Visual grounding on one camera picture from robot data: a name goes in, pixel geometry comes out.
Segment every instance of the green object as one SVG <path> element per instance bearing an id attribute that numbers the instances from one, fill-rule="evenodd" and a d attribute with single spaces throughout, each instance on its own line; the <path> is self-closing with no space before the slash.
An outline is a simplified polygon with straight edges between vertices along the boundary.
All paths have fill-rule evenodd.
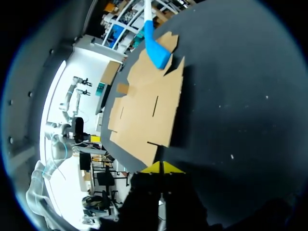
<path id="1" fill-rule="evenodd" d="M 104 89 L 105 84 L 104 83 L 99 83 L 98 87 L 96 89 L 95 95 L 96 96 L 101 96 L 103 89 Z"/>

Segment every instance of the white wall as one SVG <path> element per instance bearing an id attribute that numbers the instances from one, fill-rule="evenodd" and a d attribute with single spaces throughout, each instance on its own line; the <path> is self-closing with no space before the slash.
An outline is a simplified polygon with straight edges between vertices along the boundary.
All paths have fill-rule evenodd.
<path id="1" fill-rule="evenodd" d="M 106 55 L 115 61 L 122 62 L 123 58 L 126 57 L 125 54 L 119 53 L 111 48 L 108 48 L 106 46 L 102 46 L 97 43 L 91 43 L 91 40 L 93 39 L 93 36 L 90 35 L 84 35 L 82 38 L 78 40 L 75 47 L 82 48 L 88 51 L 93 51 L 98 54 Z"/>
<path id="2" fill-rule="evenodd" d="M 64 103 L 66 93 L 74 76 L 82 79 L 88 78 L 89 82 L 92 83 L 92 87 L 84 86 L 82 84 L 78 84 L 77 86 L 78 89 L 90 92 L 90 96 L 81 96 L 78 116 L 82 117 L 85 122 L 84 131 L 86 133 L 99 135 L 99 133 L 96 132 L 97 116 L 95 115 L 99 96 L 96 96 L 95 92 L 110 60 L 110 58 L 104 55 L 85 51 L 83 49 L 75 49 L 74 53 L 66 63 L 66 68 L 55 90 L 50 112 L 48 114 L 48 121 L 65 123 L 62 112 L 59 110 L 59 104 Z M 74 91 L 70 102 L 70 109 L 68 111 L 70 116 L 75 109 L 76 100 L 77 93 Z"/>
<path id="3" fill-rule="evenodd" d="M 48 121 L 56 123 L 65 123 L 65 119 L 62 112 L 59 109 L 59 104 L 64 102 L 65 95 L 71 85 L 73 76 L 80 77 L 82 79 L 89 79 L 93 85 L 92 87 L 78 85 L 78 89 L 87 90 L 91 93 L 90 96 L 82 95 L 80 99 L 79 117 L 84 119 L 84 131 L 90 134 L 99 135 L 96 132 L 96 106 L 99 101 L 99 96 L 95 95 L 97 86 L 100 82 L 102 74 L 111 59 L 109 57 L 97 54 L 92 51 L 84 50 L 81 48 L 75 48 L 74 53 L 71 55 L 69 60 L 66 62 L 66 68 L 59 80 L 57 88 L 54 93 L 50 105 L 50 112 L 48 114 Z M 76 105 L 76 92 L 72 95 L 70 102 L 69 115 L 72 115 L 72 111 Z M 46 157 L 51 157 L 51 142 L 46 141 Z M 52 175 L 49 183 L 51 184 L 52 193 L 56 207 L 59 208 L 62 216 L 69 221 L 73 226 L 80 230 L 86 230 L 87 225 L 83 225 L 80 221 L 83 216 L 83 206 L 81 200 L 87 195 L 86 192 L 81 191 L 79 178 L 79 158 L 71 157 L 65 160 L 59 167 L 61 173 L 56 170 Z"/>

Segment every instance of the white shelving unit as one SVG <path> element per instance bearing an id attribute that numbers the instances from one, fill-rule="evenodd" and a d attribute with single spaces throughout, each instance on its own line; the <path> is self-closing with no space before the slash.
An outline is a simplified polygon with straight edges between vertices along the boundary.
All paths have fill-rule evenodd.
<path id="1" fill-rule="evenodd" d="M 160 3 L 161 5 L 163 5 L 163 8 L 161 9 L 161 11 L 165 10 L 165 9 L 169 9 L 171 12 L 173 12 L 174 14 L 177 14 L 179 11 L 179 9 L 177 7 L 174 6 L 174 4 L 170 3 L 165 3 L 162 0 L 152 0 L 152 1 L 157 1 L 158 3 Z M 132 19 L 129 21 L 129 23 L 126 25 L 124 23 L 119 22 L 120 18 L 128 11 L 128 9 L 132 6 L 133 9 L 137 10 L 137 12 L 134 14 L 134 16 L 132 17 Z M 109 47 L 107 45 L 107 40 L 108 37 L 110 36 L 110 33 L 112 31 L 112 27 L 114 25 L 118 25 L 123 27 L 123 31 L 120 33 L 119 37 L 116 39 L 114 45 L 112 46 L 113 50 L 116 50 L 119 53 L 124 53 L 128 47 L 130 46 L 131 41 L 133 41 L 133 39 L 135 38 L 135 36 L 140 32 L 140 30 L 143 28 L 143 11 L 144 11 L 144 6 L 143 6 L 143 0 L 130 0 L 129 3 L 125 6 L 125 8 L 122 10 L 122 12 L 119 14 L 119 16 L 116 19 L 112 19 L 113 15 L 110 13 L 108 14 L 103 20 L 110 23 L 110 27 L 108 32 L 106 33 L 103 42 L 102 42 L 102 46 L 106 46 Z M 152 15 L 153 18 L 156 17 L 155 14 L 155 10 L 152 10 Z M 134 28 L 134 22 L 136 20 L 139 20 L 140 22 L 140 27 L 138 29 Z M 127 36 L 122 40 L 123 35 L 125 34 L 125 32 L 129 31 L 129 33 L 127 34 Z"/>

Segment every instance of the desk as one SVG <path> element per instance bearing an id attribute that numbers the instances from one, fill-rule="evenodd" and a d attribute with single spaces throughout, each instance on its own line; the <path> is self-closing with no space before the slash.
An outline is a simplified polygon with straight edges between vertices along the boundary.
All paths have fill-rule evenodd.
<path id="1" fill-rule="evenodd" d="M 295 192 L 308 174 L 308 74 L 295 41 L 257 1 L 205 1 L 159 27 L 179 35 L 185 56 L 180 103 L 166 160 L 193 176 L 210 223 L 230 225 L 268 199 Z M 144 42 L 127 58 L 106 102 L 101 140 L 130 172 L 145 165 L 109 140 L 118 83 Z"/>

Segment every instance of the box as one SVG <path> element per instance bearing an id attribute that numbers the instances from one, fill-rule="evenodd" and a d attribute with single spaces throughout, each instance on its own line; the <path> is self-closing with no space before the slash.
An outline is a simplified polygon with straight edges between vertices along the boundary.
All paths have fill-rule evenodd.
<path id="1" fill-rule="evenodd" d="M 128 1 L 127 0 L 123 0 L 119 6 L 118 6 L 118 10 L 117 12 L 115 13 L 115 15 L 119 16 L 119 14 L 122 12 L 122 10 L 126 7 L 126 5 L 128 4 Z"/>
<path id="2" fill-rule="evenodd" d="M 116 76 L 117 70 L 121 66 L 121 63 L 110 61 L 103 73 L 103 76 L 101 78 L 101 83 L 111 85 L 114 81 L 114 78 Z"/>
<path id="3" fill-rule="evenodd" d="M 112 11 L 114 11 L 115 9 L 115 5 L 112 3 L 108 3 L 104 9 L 104 11 L 107 11 L 109 13 L 111 13 Z"/>
<path id="4" fill-rule="evenodd" d="M 167 32 L 157 41 L 173 52 L 178 36 Z M 152 165 L 158 145 L 170 145 L 184 69 L 183 57 L 177 69 L 166 74 L 172 58 L 160 70 L 143 50 L 130 69 L 129 85 L 118 84 L 117 91 L 125 96 L 115 98 L 109 117 L 110 140 L 147 166 Z"/>

